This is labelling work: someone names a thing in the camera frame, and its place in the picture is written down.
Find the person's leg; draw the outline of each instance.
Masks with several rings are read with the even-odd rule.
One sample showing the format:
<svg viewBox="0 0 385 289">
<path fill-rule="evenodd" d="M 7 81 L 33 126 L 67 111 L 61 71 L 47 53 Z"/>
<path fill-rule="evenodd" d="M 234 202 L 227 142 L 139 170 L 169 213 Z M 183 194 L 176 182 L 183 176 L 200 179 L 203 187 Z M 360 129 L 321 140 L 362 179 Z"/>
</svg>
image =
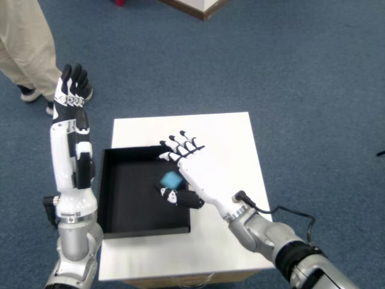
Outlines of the person's leg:
<svg viewBox="0 0 385 289">
<path fill-rule="evenodd" d="M 40 96 L 31 81 L 25 76 L 13 59 L 8 55 L 3 42 L 0 39 L 0 70 L 20 88 L 21 99 L 32 102 Z"/>
<path fill-rule="evenodd" d="M 52 102 L 61 72 L 56 67 L 54 40 L 37 0 L 0 1 L 0 39 L 25 76 L 21 85 L 36 88 Z M 14 80 L 4 67 L 3 72 Z"/>
</svg>

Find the white table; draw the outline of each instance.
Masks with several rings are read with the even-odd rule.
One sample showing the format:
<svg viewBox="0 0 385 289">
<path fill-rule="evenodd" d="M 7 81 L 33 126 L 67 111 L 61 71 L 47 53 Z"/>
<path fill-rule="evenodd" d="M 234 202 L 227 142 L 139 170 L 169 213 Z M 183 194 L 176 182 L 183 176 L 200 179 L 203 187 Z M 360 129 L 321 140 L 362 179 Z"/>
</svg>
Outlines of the white table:
<svg viewBox="0 0 385 289">
<path fill-rule="evenodd" d="M 223 157 L 260 208 L 269 209 L 248 113 L 115 119 L 112 148 L 158 145 L 180 130 Z M 104 240 L 100 281 L 138 280 L 273 268 L 261 254 L 244 249 L 214 206 L 190 210 L 189 234 Z"/>
</svg>

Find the black box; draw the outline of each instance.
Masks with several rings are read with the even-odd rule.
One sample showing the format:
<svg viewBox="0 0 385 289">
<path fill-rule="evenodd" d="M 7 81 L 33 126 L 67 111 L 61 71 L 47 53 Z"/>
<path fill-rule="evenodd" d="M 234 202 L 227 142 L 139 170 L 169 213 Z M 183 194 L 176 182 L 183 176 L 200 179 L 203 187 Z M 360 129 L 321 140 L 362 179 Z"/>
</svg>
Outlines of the black box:
<svg viewBox="0 0 385 289">
<path fill-rule="evenodd" d="M 190 232 L 189 209 L 165 201 L 154 184 L 177 167 L 157 156 L 162 146 L 105 149 L 97 221 L 104 238 Z"/>
</svg>

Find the black fingertip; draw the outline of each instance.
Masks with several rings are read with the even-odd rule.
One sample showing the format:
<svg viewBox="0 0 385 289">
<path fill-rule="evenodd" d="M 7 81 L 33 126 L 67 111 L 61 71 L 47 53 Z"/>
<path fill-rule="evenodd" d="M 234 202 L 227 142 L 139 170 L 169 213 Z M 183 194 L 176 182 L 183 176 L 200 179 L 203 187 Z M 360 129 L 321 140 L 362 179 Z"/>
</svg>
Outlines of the black fingertip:
<svg viewBox="0 0 385 289">
<path fill-rule="evenodd" d="M 76 63 L 73 67 L 71 78 L 73 82 L 76 82 L 82 72 L 82 66 L 79 63 Z"/>
<path fill-rule="evenodd" d="M 86 86 L 87 86 L 87 84 L 88 84 L 88 79 L 85 79 L 85 81 L 83 81 L 82 83 L 78 83 L 78 88 L 77 88 L 77 90 L 79 90 L 79 95 L 81 95 L 82 94 L 82 92 L 83 92 L 83 90 L 86 88 Z"/>
<path fill-rule="evenodd" d="M 80 76 L 79 76 L 79 79 L 78 79 L 78 87 L 79 86 L 82 86 L 83 85 L 83 82 L 86 82 L 88 79 L 87 79 L 87 71 L 86 70 L 83 70 L 81 73 L 80 73 Z"/>
<path fill-rule="evenodd" d="M 76 82 L 72 82 L 71 87 L 70 87 L 70 92 L 74 95 L 76 91 Z"/>
<path fill-rule="evenodd" d="M 72 72 L 72 67 L 71 65 L 69 64 L 66 64 L 64 67 L 63 67 L 63 72 L 61 73 L 61 80 L 63 82 L 67 82 L 67 80 L 70 78 L 70 75 L 71 75 L 71 72 Z"/>
</svg>

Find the cable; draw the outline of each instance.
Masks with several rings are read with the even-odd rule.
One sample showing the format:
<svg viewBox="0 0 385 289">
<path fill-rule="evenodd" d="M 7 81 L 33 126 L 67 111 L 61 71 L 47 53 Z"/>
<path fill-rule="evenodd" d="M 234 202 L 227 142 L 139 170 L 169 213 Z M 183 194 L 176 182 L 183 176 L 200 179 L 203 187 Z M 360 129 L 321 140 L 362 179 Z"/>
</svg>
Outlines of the cable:
<svg viewBox="0 0 385 289">
<path fill-rule="evenodd" d="M 257 205 L 249 198 L 249 196 L 246 195 L 246 193 L 244 191 L 239 191 L 237 192 L 237 194 L 234 195 L 234 198 L 236 200 L 242 200 L 244 201 L 247 205 L 249 205 L 250 207 L 252 207 L 253 209 L 255 209 L 257 212 L 260 212 L 262 214 L 274 214 L 276 211 L 278 211 L 279 209 L 283 210 L 283 211 L 286 211 L 286 212 L 289 212 L 289 213 L 292 213 L 292 214 L 296 214 L 296 215 L 299 215 L 299 216 L 302 216 L 302 217 L 306 217 L 306 218 L 309 218 L 310 219 L 310 223 L 309 223 L 309 226 L 307 227 L 307 234 L 306 234 L 306 237 L 307 237 L 307 242 L 309 245 L 312 244 L 312 228 L 315 224 L 315 218 L 312 216 L 312 215 L 309 215 L 309 214 L 305 214 L 305 213 L 302 213 L 302 212 L 299 212 L 299 211 L 295 211 L 295 210 L 292 210 L 292 209 L 289 209 L 289 208 L 286 208 L 284 206 L 276 206 L 273 210 L 271 211 L 265 211 L 265 210 L 262 210 L 260 208 L 257 207 Z"/>
</svg>

